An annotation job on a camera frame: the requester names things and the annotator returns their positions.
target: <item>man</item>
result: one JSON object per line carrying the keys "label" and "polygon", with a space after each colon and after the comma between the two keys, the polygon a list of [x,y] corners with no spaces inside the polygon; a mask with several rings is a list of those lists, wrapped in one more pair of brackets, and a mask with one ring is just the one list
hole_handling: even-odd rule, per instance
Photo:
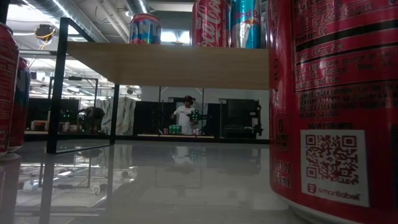
{"label": "man", "polygon": [[182,134],[192,134],[192,126],[193,121],[190,121],[190,118],[187,116],[195,109],[192,107],[193,98],[191,96],[184,97],[184,105],[177,108],[176,111],[172,114],[172,119],[177,116],[177,124],[181,125],[181,133]]}

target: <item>qr code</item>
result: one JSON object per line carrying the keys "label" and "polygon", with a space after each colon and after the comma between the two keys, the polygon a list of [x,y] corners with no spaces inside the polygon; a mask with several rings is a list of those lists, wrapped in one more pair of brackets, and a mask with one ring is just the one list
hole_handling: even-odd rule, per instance
{"label": "qr code", "polygon": [[301,130],[300,144],[303,193],[369,206],[363,130]]}
{"label": "qr code", "polygon": [[357,137],[306,134],[307,176],[342,184],[358,184]]}

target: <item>coca-cola can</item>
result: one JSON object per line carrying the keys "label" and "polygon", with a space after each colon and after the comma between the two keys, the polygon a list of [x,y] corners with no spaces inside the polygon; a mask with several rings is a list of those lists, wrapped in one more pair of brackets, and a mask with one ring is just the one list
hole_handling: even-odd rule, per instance
{"label": "coca-cola can", "polygon": [[229,6],[225,0],[196,0],[192,14],[192,45],[228,47]]}
{"label": "coca-cola can", "polygon": [[12,111],[12,125],[8,151],[15,151],[22,147],[25,141],[25,127],[27,115],[27,102],[29,100],[30,71],[27,61],[19,58],[17,83],[14,97],[14,110]]}
{"label": "coca-cola can", "polygon": [[12,30],[0,22],[0,155],[8,149],[18,60]]}

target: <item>black metal frame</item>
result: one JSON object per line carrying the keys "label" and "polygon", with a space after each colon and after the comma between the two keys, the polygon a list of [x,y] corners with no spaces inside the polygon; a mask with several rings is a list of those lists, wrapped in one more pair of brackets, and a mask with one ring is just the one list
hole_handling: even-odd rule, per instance
{"label": "black metal frame", "polygon": [[[62,88],[63,88],[63,79],[65,73],[65,61],[67,58],[67,48],[68,48],[68,28],[72,26],[81,36],[83,36],[87,41],[94,42],[94,40],[82,29],[80,28],[73,20],[70,18],[63,17],[60,21],[60,30],[59,30],[59,40],[58,40],[58,49],[57,49],[57,61],[55,64],[55,75],[54,75],[54,84],[50,82],[49,93],[51,93],[51,88],[53,88],[53,94],[51,99],[51,114],[50,114],[50,124],[49,124],[49,138],[47,139],[47,153],[49,154],[60,154],[65,152],[73,152],[73,151],[82,151],[87,149],[96,149],[100,147],[112,146],[115,143],[116,136],[116,118],[118,115],[118,103],[119,103],[119,85],[115,84],[114,86],[114,95],[113,95],[113,108],[112,108],[112,121],[111,121],[111,135],[109,137],[109,145],[101,145],[95,147],[84,147],[81,149],[71,149],[58,151],[57,150],[57,141],[60,139],[58,134],[58,127],[60,122],[60,106],[62,99]],[[90,78],[80,78],[85,80],[95,80]],[[98,80],[96,80],[96,90],[95,90],[95,98],[97,95],[98,89]],[[82,134],[80,136],[76,136],[75,134],[73,138],[82,138]],[[90,138],[90,134],[83,134],[83,137],[87,136]]]}

